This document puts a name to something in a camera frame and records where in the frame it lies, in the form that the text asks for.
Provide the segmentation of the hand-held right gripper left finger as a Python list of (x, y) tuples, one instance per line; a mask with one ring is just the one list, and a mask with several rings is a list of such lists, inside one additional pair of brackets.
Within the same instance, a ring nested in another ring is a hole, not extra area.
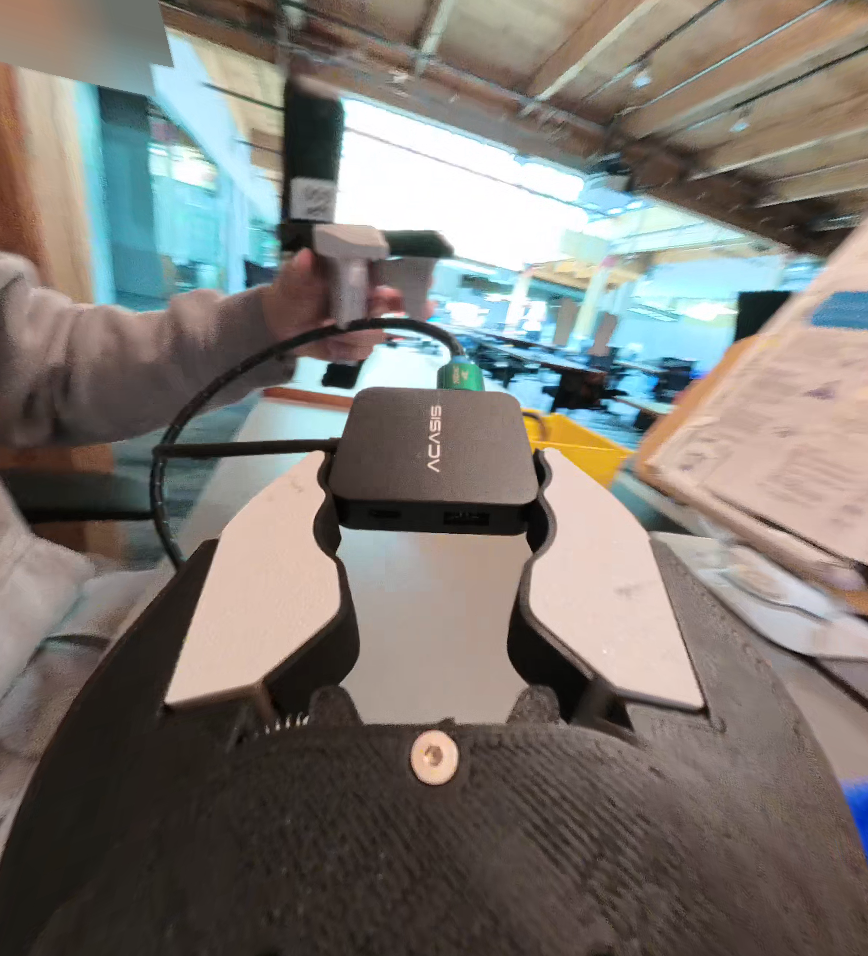
[(359, 633), (329, 465), (327, 451), (306, 455), (219, 535), (166, 689), (171, 711), (240, 702), (294, 721), (353, 670)]

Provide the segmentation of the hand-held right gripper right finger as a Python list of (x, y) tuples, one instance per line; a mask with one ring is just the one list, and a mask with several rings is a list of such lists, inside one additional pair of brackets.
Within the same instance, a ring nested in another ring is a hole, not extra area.
[(563, 723), (632, 723), (630, 707), (706, 715), (703, 687), (650, 534), (557, 450), (538, 491), (512, 604), (508, 657)]

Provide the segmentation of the black hub box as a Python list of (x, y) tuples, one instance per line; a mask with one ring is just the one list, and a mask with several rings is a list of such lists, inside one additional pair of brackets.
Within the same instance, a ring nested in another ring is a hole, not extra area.
[(375, 387), (348, 413), (326, 479), (349, 530), (516, 536), (539, 484), (518, 400)]

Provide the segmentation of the person's left forearm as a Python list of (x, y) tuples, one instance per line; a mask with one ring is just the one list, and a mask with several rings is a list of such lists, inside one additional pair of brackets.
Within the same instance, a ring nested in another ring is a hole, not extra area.
[(79, 304), (0, 251), (0, 447), (89, 446), (168, 424), (216, 376), (274, 342), (267, 289), (134, 313)]

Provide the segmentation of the grey desk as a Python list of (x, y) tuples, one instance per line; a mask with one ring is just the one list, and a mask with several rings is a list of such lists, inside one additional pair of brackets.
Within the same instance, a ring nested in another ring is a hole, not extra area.
[[(219, 463), (188, 522), (184, 549), (221, 534), (300, 455)], [(345, 687), (376, 723), (504, 717), (524, 682), (507, 655), (523, 537), (344, 532), (360, 652)], [(868, 709), (804, 658), (751, 634), (841, 781), (868, 779)]]

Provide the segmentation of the person's left hand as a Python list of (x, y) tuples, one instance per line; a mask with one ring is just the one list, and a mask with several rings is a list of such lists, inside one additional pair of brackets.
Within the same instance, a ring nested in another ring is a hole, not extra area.
[[(263, 290), (262, 301), (266, 324), (278, 342), (332, 325), (330, 274), (308, 248), (282, 265), (273, 284)], [(363, 362), (386, 339), (381, 330), (354, 332), (305, 344), (294, 355), (329, 363)]]

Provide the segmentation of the yellow bin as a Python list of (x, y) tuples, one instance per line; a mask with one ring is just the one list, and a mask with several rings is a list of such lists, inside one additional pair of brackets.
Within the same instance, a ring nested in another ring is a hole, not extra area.
[(560, 414), (523, 409), (522, 415), (534, 451), (555, 450), (572, 461), (597, 484), (609, 488), (633, 457), (624, 448)]

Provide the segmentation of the row of office desks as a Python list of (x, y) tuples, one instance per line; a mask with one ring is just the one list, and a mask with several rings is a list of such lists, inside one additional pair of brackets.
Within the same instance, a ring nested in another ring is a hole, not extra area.
[(672, 411), (693, 380), (692, 365), (683, 360), (650, 364), (622, 359), (612, 348), (606, 356), (591, 356), (506, 334), (431, 322), (414, 323), (408, 331), (445, 347), (457, 344), (503, 388), (518, 376), (540, 371), (557, 376), (555, 385), (544, 388), (553, 411), (607, 410), (618, 403), (653, 421)]

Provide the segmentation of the wooden pillar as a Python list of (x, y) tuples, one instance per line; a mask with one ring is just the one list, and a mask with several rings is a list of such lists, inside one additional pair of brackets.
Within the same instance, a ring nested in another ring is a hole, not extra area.
[(77, 84), (0, 62), (0, 250), (44, 283), (95, 299), (90, 190)]

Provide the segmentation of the black monitor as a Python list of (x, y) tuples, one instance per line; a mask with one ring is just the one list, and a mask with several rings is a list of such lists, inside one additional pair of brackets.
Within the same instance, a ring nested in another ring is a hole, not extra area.
[(757, 335), (791, 298), (790, 291), (744, 291), (736, 301), (734, 343)]

